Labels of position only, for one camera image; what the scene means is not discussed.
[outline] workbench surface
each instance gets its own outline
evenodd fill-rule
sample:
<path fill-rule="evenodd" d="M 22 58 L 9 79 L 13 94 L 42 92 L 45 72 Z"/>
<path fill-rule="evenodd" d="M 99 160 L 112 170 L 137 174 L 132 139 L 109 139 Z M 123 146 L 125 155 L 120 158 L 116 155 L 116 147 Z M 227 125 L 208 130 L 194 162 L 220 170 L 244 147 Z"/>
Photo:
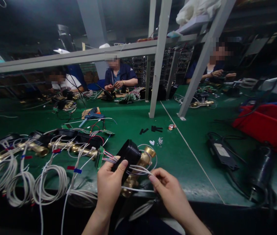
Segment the workbench surface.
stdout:
<path fill-rule="evenodd" d="M 186 90 L 187 86 L 180 86 L 176 93 L 184 96 Z M 117 154 L 127 139 L 132 139 L 137 145 L 150 145 L 149 141 L 154 140 L 154 149 L 158 156 L 157 167 L 164 168 L 179 180 L 189 201 L 252 206 L 253 203 L 245 199 L 236 189 L 226 171 L 217 165 L 206 144 L 208 132 L 216 132 L 220 135 L 242 135 L 239 130 L 226 124 L 215 123 L 213 120 L 238 116 L 237 107 L 246 100 L 246 97 L 230 98 L 225 94 L 218 94 L 220 95 L 218 98 L 210 96 L 210 98 L 217 101 L 216 109 L 207 107 L 189 109 L 185 117 L 186 121 L 180 120 L 177 116 L 180 105 L 173 98 L 169 101 L 157 102 L 154 119 L 149 118 L 150 103 L 145 101 L 137 101 L 133 104 L 118 104 L 96 100 L 86 101 L 86 106 L 87 108 L 99 106 L 102 114 L 108 118 L 113 118 L 117 122 L 117 125 L 112 120 L 105 122 L 106 129 L 115 133 L 104 146 L 111 154 Z M 77 109 L 72 117 L 80 116 L 82 111 L 85 110 L 83 103 L 80 101 L 78 102 L 78 108 L 80 109 Z M 60 128 L 61 124 L 66 123 L 66 121 L 57 119 L 51 111 L 52 107 L 46 106 L 45 108 L 38 107 L 30 110 L 0 113 L 0 115 L 18 116 L 18 118 L 0 117 L 0 138 L 12 132 L 29 134 L 34 130 L 46 132 Z M 90 126 L 95 122 L 87 121 L 83 127 Z M 173 123 L 177 125 L 177 129 L 168 130 L 168 126 Z M 79 124 L 74 123 L 72 126 L 78 127 Z M 163 133 L 152 132 L 152 125 L 163 127 Z M 149 128 L 149 130 L 140 135 L 140 130 L 146 128 Z M 163 138 L 161 148 L 156 144 L 159 137 Z M 251 137 L 244 140 L 230 140 L 230 143 L 246 161 L 250 158 L 252 150 L 259 144 Z M 25 160 L 25 165 L 30 165 L 29 171 L 37 178 L 49 158 L 50 154 L 43 159 L 34 157 Z M 79 166 L 82 166 L 88 159 L 88 157 L 83 157 Z M 53 164 L 63 166 L 65 169 L 67 166 L 75 165 L 75 162 L 76 159 L 69 157 L 66 151 L 61 152 L 53 160 Z M 236 159 L 236 162 L 242 167 L 234 173 L 240 179 L 244 174 L 243 166 L 238 159 Z M 69 178 L 72 177 L 72 173 L 71 170 L 67 170 Z M 47 179 L 46 188 L 57 189 L 57 177 L 51 174 Z M 140 188 L 152 189 L 152 185 L 146 176 L 141 176 L 140 182 Z M 89 162 L 83 168 L 82 174 L 75 180 L 75 185 L 80 185 L 80 188 L 89 191 L 97 191 L 94 162 Z M 277 193 L 277 159 L 272 186 Z M 139 192 L 135 196 L 154 197 L 154 194 Z"/>

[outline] glue gun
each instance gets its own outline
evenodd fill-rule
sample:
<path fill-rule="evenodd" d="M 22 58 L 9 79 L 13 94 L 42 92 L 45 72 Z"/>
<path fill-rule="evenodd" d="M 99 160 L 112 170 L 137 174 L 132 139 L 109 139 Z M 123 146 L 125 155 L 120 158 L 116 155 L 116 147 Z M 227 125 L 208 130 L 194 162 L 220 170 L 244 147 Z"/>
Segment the glue gun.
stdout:
<path fill-rule="evenodd" d="M 101 118 L 104 118 L 105 116 L 103 114 L 97 114 L 97 108 L 92 108 L 88 113 L 87 115 L 85 116 L 85 119 L 84 121 L 79 125 L 79 127 L 81 127 L 82 125 L 84 125 L 84 123 L 87 121 L 87 120 L 90 120 L 90 119 L 101 119 Z"/>

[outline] fingernail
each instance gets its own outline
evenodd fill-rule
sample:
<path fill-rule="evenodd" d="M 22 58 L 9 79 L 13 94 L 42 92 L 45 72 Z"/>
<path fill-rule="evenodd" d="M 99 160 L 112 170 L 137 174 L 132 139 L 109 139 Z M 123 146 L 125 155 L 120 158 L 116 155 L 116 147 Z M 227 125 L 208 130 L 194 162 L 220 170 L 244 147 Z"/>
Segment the fingernail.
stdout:
<path fill-rule="evenodd" d="M 149 176 L 149 180 L 152 182 L 152 183 L 154 183 L 154 182 L 156 182 L 156 177 L 155 176 Z"/>
<path fill-rule="evenodd" d="M 128 162 L 127 160 L 123 160 L 123 161 L 122 161 L 122 165 L 124 165 L 125 167 L 128 165 L 128 163 L 129 163 L 129 162 Z"/>

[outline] person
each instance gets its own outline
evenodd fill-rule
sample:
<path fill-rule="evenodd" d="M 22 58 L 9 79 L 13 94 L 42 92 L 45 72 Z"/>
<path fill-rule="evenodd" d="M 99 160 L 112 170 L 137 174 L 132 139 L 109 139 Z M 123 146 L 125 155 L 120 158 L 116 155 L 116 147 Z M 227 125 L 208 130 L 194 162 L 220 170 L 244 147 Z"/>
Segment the person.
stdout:
<path fill-rule="evenodd" d="M 83 92 L 84 88 L 79 82 L 79 80 L 68 73 L 65 72 L 66 69 L 63 67 L 57 67 L 54 71 L 49 75 L 49 79 L 51 80 L 52 89 L 63 91 L 65 89 L 69 89 L 73 92 L 80 91 Z"/>
<path fill-rule="evenodd" d="M 210 60 L 207 64 L 206 70 L 201 80 L 205 81 L 206 79 L 209 79 L 212 81 L 213 78 L 220 77 L 223 73 L 225 57 L 229 55 L 231 55 L 231 52 L 227 51 L 227 47 L 225 46 L 224 43 L 221 43 L 220 46 L 217 46 L 213 50 L 213 54 L 210 56 Z M 197 63 L 198 61 L 195 60 L 189 66 L 185 75 L 186 84 L 189 84 L 191 82 Z M 236 77 L 236 73 L 228 73 L 225 75 L 226 79 L 233 79 L 235 77 Z"/>
<path fill-rule="evenodd" d="M 133 87 L 137 85 L 137 76 L 129 65 L 121 63 L 118 58 L 109 59 L 107 63 L 109 69 L 105 75 L 105 90 L 112 91 L 121 89 L 123 86 Z"/>
<path fill-rule="evenodd" d="M 121 179 L 128 165 L 123 160 L 115 172 L 113 163 L 105 162 L 97 174 L 98 201 L 82 235 L 108 234 L 110 216 L 121 192 Z M 149 180 L 158 192 L 165 207 L 189 235 L 208 235 L 211 232 L 192 210 L 178 180 L 162 168 L 151 171 Z"/>

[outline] red plastic bin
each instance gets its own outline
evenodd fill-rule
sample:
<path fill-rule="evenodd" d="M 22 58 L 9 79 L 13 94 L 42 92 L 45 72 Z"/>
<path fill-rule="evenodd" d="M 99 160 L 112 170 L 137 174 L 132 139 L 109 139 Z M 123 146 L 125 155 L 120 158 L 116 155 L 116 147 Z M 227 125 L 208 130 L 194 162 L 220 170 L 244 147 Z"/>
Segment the red plastic bin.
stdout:
<path fill-rule="evenodd" d="M 242 109 L 240 116 L 250 113 L 252 106 Z M 237 118 L 232 125 L 261 143 L 269 141 L 277 152 L 277 105 L 261 105 L 250 115 Z"/>

